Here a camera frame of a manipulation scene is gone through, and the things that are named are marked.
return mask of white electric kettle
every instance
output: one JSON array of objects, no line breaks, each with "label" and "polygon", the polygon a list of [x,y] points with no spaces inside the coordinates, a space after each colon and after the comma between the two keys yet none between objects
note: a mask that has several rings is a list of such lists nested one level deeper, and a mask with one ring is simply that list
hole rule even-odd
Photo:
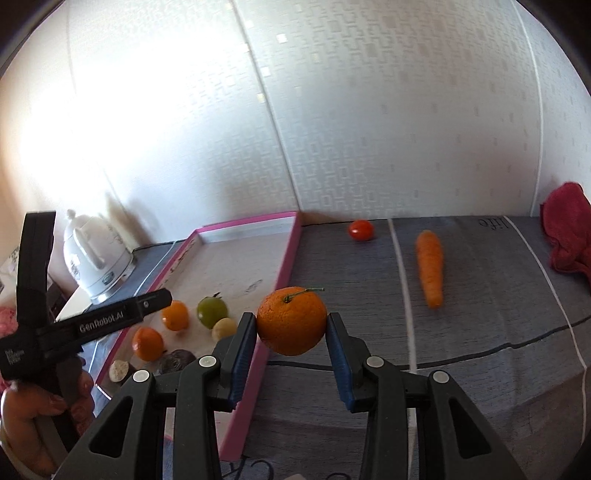
[{"label": "white electric kettle", "polygon": [[134,256],[105,220],[67,211],[64,259],[76,283],[94,304],[108,299],[135,267]]}]

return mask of human hand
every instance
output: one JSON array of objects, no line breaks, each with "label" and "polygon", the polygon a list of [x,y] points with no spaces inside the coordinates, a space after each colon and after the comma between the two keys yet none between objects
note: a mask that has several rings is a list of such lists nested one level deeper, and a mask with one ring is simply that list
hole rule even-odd
[{"label": "human hand", "polygon": [[[90,395],[94,382],[86,371],[78,379],[80,398],[69,409],[82,435],[94,420],[95,402]],[[41,476],[55,473],[55,465],[35,427],[35,417],[53,417],[68,410],[63,398],[52,395],[35,384],[12,382],[4,391],[2,403],[2,428],[16,457],[31,471]]]}]

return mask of white stripe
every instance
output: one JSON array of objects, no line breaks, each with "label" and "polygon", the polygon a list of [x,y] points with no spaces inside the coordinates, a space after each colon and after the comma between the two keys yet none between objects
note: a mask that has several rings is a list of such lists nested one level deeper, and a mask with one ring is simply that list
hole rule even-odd
[{"label": "white stripe", "polygon": [[170,248],[168,249],[168,251],[164,254],[164,256],[160,259],[160,261],[154,265],[154,268],[152,270],[150,270],[150,273],[148,273],[148,275],[146,275],[146,277],[144,278],[144,280],[142,281],[142,283],[139,284],[138,289],[135,291],[134,293],[134,297],[138,294],[138,292],[140,291],[140,289],[144,286],[144,283],[146,283],[146,280],[149,279],[150,275],[154,272],[154,270],[156,270],[158,268],[158,266],[162,263],[162,260],[164,260],[166,258],[166,255],[168,255],[170,253],[170,251],[174,248],[174,246],[180,242],[180,240],[175,240],[173,242],[172,245],[170,245]]},{"label": "white stripe", "polygon": [[511,5],[513,5],[513,9],[515,10],[515,15],[519,19],[519,23],[521,24],[521,29],[523,30],[523,35],[525,36],[525,41],[527,42],[527,46],[530,49],[531,55],[531,62],[534,64],[534,75],[535,75],[535,84],[538,87],[538,109],[540,110],[540,146],[538,149],[538,171],[535,178],[535,188],[534,188],[534,197],[531,199],[531,208],[530,208],[530,216],[534,216],[534,209],[538,199],[538,190],[540,188],[540,174],[542,172],[542,159],[544,158],[544,101],[542,100],[542,83],[540,82],[540,72],[538,70],[538,62],[535,59],[534,47],[531,46],[530,36],[527,33],[527,29],[525,27],[525,23],[523,22],[523,18],[519,14],[519,10],[517,10],[517,2],[512,1]]},{"label": "white stripe", "polygon": [[568,317],[568,315],[566,315],[566,312],[564,311],[564,307],[562,306],[562,302],[558,298],[558,294],[556,293],[556,290],[554,289],[554,286],[552,285],[552,282],[550,281],[550,278],[549,278],[548,274],[546,273],[546,269],[544,268],[544,266],[540,262],[540,259],[535,254],[534,250],[531,248],[530,244],[525,239],[525,237],[523,236],[521,231],[517,228],[517,226],[510,220],[509,217],[507,217],[507,215],[504,215],[504,218],[505,218],[505,220],[507,220],[507,222],[509,222],[511,224],[511,226],[519,234],[519,236],[523,240],[523,243],[528,248],[532,257],[534,257],[536,263],[538,264],[538,267],[540,268],[540,270],[544,274],[544,278],[546,279],[546,282],[548,283],[548,286],[550,287],[552,295],[554,296],[554,299],[556,300],[556,303],[558,304],[558,307],[560,308],[560,311],[562,312],[562,315],[564,316],[564,319],[566,320],[566,323],[569,326],[570,336],[573,339],[574,349],[577,352],[577,357],[579,357],[579,362],[583,366],[583,382],[581,385],[581,392],[583,394],[583,434],[581,435],[581,444],[582,444],[585,440],[585,430],[587,430],[587,393],[585,391],[585,380],[587,378],[587,365],[585,364],[585,360],[583,360],[583,356],[581,355],[581,351],[579,350],[579,346],[577,344],[577,339],[574,336],[574,330],[573,330],[572,325],[570,324],[569,317]]},{"label": "white stripe", "polygon": [[[407,344],[408,344],[408,371],[412,374],[417,373],[417,347],[414,340],[413,307],[410,303],[410,292],[408,291],[408,281],[404,260],[402,259],[402,250],[394,230],[392,219],[388,219],[390,235],[396,252],[396,261],[398,263],[398,275],[400,275],[400,284],[402,286],[402,300],[404,301],[404,317],[407,324]],[[408,416],[408,477],[410,478],[411,466],[413,464],[414,442],[417,438],[417,412],[413,408]]]}]

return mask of carrot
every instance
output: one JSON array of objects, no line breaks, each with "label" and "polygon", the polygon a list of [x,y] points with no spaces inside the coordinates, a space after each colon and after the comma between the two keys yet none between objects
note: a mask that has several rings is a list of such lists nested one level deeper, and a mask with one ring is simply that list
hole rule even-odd
[{"label": "carrot", "polygon": [[423,230],[417,237],[418,276],[429,308],[443,303],[443,249],[437,235]]}]

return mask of mandarin orange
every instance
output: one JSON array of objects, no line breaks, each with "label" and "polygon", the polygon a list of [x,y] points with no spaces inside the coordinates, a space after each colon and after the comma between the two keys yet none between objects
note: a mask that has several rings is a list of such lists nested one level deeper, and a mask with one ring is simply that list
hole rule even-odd
[{"label": "mandarin orange", "polygon": [[261,340],[282,355],[301,355],[314,348],[326,331],[326,307],[313,290],[287,287],[268,295],[256,314]]},{"label": "mandarin orange", "polygon": [[178,332],[189,327],[189,310],[180,300],[173,302],[161,310],[162,323],[168,330]]},{"label": "mandarin orange", "polygon": [[131,342],[136,356],[144,362],[158,360],[164,353],[164,341],[152,327],[140,327]]}]

